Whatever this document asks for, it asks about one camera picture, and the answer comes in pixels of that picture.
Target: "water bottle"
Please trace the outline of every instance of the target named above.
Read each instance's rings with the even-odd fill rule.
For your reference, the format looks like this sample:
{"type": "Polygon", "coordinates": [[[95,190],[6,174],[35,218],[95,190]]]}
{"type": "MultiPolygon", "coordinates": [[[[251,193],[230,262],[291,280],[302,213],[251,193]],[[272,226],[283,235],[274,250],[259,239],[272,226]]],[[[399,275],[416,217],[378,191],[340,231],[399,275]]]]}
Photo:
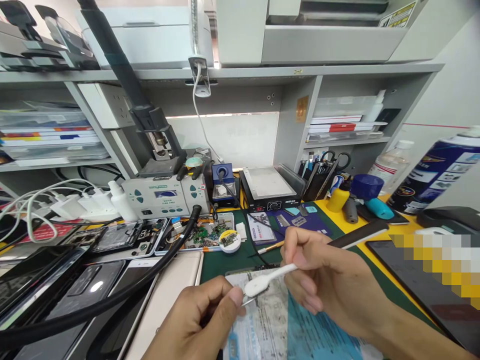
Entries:
{"type": "Polygon", "coordinates": [[[409,152],[413,145],[413,141],[400,140],[392,150],[376,158],[368,173],[379,177],[385,182],[381,188],[380,195],[385,195],[409,166],[409,152]]]}

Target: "spray can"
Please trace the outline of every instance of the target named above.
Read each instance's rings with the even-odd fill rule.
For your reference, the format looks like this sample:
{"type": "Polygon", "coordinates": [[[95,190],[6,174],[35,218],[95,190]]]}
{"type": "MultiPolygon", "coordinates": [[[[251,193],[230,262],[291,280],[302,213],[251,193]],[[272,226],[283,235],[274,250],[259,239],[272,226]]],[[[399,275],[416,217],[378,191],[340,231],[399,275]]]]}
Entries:
{"type": "Polygon", "coordinates": [[[416,214],[443,194],[480,160],[480,126],[437,141],[393,192],[388,205],[416,214]]]}

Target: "yellow bottle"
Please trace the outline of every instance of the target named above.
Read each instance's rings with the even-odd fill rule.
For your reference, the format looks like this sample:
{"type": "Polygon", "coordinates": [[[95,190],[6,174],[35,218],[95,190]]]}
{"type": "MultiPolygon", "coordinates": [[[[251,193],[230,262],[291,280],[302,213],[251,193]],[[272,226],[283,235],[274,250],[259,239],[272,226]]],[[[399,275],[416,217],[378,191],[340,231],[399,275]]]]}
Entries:
{"type": "Polygon", "coordinates": [[[338,188],[333,191],[326,208],[332,213],[339,213],[342,211],[345,203],[350,197],[350,188],[352,186],[351,176],[347,180],[342,182],[338,188]]]}

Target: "white bottle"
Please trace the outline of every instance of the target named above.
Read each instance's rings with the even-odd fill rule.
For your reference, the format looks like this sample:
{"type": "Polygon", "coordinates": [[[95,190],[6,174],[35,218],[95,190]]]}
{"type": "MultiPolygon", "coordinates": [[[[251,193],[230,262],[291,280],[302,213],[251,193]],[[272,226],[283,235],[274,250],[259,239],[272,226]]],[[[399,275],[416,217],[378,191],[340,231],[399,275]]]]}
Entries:
{"type": "Polygon", "coordinates": [[[370,112],[368,115],[365,115],[361,121],[365,123],[373,123],[379,117],[382,109],[384,108],[384,97],[385,97],[386,90],[380,90],[378,95],[376,96],[375,104],[371,107],[370,112]]]}
{"type": "Polygon", "coordinates": [[[376,158],[368,173],[385,182],[380,195],[385,195],[388,192],[410,164],[409,152],[413,145],[413,141],[400,140],[392,150],[376,158]]]}
{"type": "Polygon", "coordinates": [[[115,182],[109,181],[108,186],[111,192],[111,203],[115,209],[120,213],[123,220],[126,222],[137,221],[139,219],[135,211],[130,207],[129,199],[124,190],[115,182]]]}

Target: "hand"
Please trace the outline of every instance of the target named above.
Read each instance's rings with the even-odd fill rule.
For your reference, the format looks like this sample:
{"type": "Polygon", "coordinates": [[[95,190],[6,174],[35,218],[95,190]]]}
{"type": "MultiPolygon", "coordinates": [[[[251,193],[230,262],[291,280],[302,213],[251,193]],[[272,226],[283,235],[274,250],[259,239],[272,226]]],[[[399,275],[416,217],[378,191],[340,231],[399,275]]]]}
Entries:
{"type": "Polygon", "coordinates": [[[223,276],[183,289],[142,360],[216,359],[237,315],[245,315],[244,294],[223,276]]]}
{"type": "Polygon", "coordinates": [[[318,232],[291,226],[281,248],[282,265],[299,270],[285,275],[295,300],[316,315],[325,311],[352,336],[369,339],[388,326],[395,305],[385,296],[369,266],[354,252],[327,245],[318,232]]]}

